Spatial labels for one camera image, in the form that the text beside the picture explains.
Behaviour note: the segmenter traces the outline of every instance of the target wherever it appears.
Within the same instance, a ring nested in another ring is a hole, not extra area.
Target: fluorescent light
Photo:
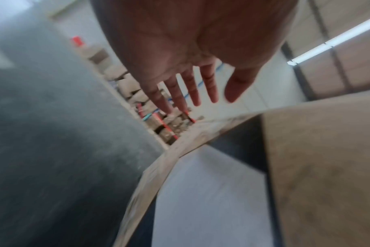
[[[292,59],[292,61],[295,62],[295,63],[304,62],[304,61],[306,61],[306,60],[308,60],[312,57],[315,57],[316,55],[318,55],[318,54],[320,54],[324,51],[327,51],[330,48],[331,48],[330,45],[321,44],[320,46],[317,46],[314,49],[309,50],[305,54],[302,54],[302,55],[298,56],[297,58]]]
[[[329,41],[326,41],[324,44],[321,44],[320,46],[315,47],[312,50],[309,50],[308,52],[292,59],[291,61],[288,61],[287,63],[291,66],[295,66],[299,63],[302,63],[322,52],[327,51],[328,49],[337,46],[339,44],[344,43],[345,41],[348,41],[354,37],[357,37],[358,35],[370,30],[370,19],[368,21],[365,21],[358,26],[355,26],[354,28],[344,32],[343,34],[338,35],[335,38],[332,38]]]
[[[297,63],[295,63],[295,62],[293,62],[293,61],[288,61],[288,64],[289,64],[290,66],[295,66],[295,65],[297,65]]]
[[[343,34],[338,35],[337,37],[329,40],[326,42],[326,44],[329,44],[331,46],[337,46],[347,40],[350,40],[356,36],[359,36],[360,34],[370,30],[370,19],[366,22],[361,23],[358,26],[355,26],[354,28],[344,32]]]

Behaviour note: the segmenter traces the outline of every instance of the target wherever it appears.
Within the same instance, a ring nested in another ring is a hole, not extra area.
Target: palm
[[[280,47],[297,0],[110,0],[93,1],[97,17],[120,60],[162,110],[170,106],[157,84],[164,81],[179,109],[186,102],[181,73],[200,104],[192,66],[200,66],[212,102],[218,101],[214,62],[234,66],[225,97],[235,101]]]

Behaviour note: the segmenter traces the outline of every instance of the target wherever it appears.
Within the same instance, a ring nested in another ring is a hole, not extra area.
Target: ceiling light
[[[320,46],[315,47],[312,50],[309,50],[308,52],[292,59],[291,61],[288,61],[287,63],[291,66],[295,66],[298,63],[302,63],[322,52],[327,51],[328,49],[337,46],[339,44],[344,43],[347,40],[350,40],[366,31],[370,30],[370,19],[368,21],[365,21],[358,26],[355,26],[354,28],[344,32],[343,34],[338,35],[335,38],[332,38],[329,41],[326,41],[325,43],[321,44]]]

